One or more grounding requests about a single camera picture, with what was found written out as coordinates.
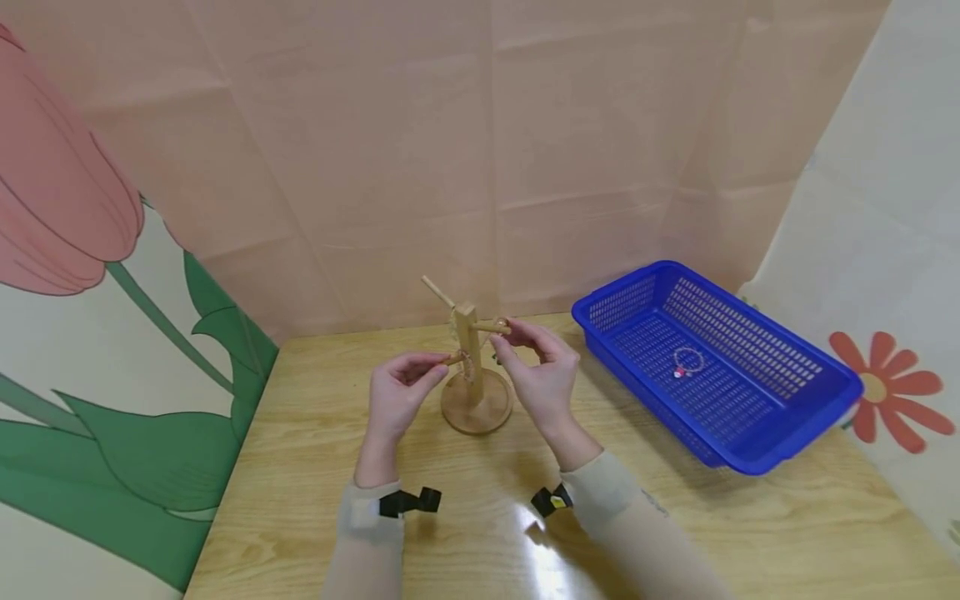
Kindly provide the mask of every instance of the tulip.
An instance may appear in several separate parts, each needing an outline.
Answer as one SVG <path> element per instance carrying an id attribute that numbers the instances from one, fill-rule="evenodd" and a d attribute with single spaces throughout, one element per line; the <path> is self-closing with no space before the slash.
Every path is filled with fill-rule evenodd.
<path id="1" fill-rule="evenodd" d="M 174 346 L 232 393 L 123 266 L 143 220 L 139 192 L 0 25 L 0 283 L 70 296 L 109 272 Z"/>

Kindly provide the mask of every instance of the plastic basket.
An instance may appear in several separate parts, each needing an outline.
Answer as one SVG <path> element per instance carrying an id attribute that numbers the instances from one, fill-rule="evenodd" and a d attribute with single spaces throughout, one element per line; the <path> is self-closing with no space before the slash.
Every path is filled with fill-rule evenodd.
<path id="1" fill-rule="evenodd" d="M 863 393 L 842 363 L 677 262 L 596 290 L 573 318 L 590 351 L 708 467 L 762 475 Z M 696 350 L 682 350 L 682 363 L 702 356 L 703 368 L 676 377 L 681 348 Z"/>

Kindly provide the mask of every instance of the red flower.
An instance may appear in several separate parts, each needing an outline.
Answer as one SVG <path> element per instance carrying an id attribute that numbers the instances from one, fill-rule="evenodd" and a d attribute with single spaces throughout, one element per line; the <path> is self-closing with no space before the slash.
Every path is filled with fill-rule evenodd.
<path id="1" fill-rule="evenodd" d="M 897 341 L 885 331 L 874 334 L 870 346 L 870 364 L 867 365 L 850 336 L 837 331 L 830 336 L 830 345 L 863 381 L 863 397 L 853 415 L 853 432 L 860 440 L 872 444 L 876 440 L 876 413 L 886 424 L 900 446 L 912 454 L 926 449 L 926 442 L 902 418 L 908 417 L 927 429 L 945 436 L 953 435 L 955 427 L 935 410 L 923 406 L 907 396 L 932 396 L 944 389 L 936 373 L 930 371 L 904 372 L 917 365 L 917 354 L 902 349 L 896 354 Z"/>
<path id="2" fill-rule="evenodd" d="M 139 194 L 0 25 L 0 283 L 67 296 L 130 256 Z"/>

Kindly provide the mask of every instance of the necklace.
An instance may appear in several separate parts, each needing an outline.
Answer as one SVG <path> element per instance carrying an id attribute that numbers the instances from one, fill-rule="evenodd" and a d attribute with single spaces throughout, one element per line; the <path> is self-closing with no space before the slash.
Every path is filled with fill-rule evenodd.
<path id="1" fill-rule="evenodd" d="M 707 365 L 704 355 L 690 346 L 675 349 L 673 351 L 673 362 L 677 365 L 677 368 L 673 371 L 673 376 L 677 379 L 684 375 L 690 377 L 697 371 L 702 371 Z"/>

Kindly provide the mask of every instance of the black wrist strap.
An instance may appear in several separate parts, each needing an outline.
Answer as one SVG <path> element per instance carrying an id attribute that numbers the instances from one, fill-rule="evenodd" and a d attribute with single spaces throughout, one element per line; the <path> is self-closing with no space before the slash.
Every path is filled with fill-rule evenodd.
<path id="1" fill-rule="evenodd" d="M 572 507 L 573 500 L 570 498 L 570 494 L 566 492 L 564 484 L 560 484 L 552 492 L 547 488 L 540 488 L 540 491 L 530 500 L 530 504 L 533 504 L 540 516 L 547 518 L 559 509 Z"/>
<path id="2" fill-rule="evenodd" d="M 431 488 L 420 489 L 420 497 L 403 490 L 387 494 L 380 498 L 380 516 L 398 518 L 407 511 L 436 513 L 440 510 L 441 495 Z"/>

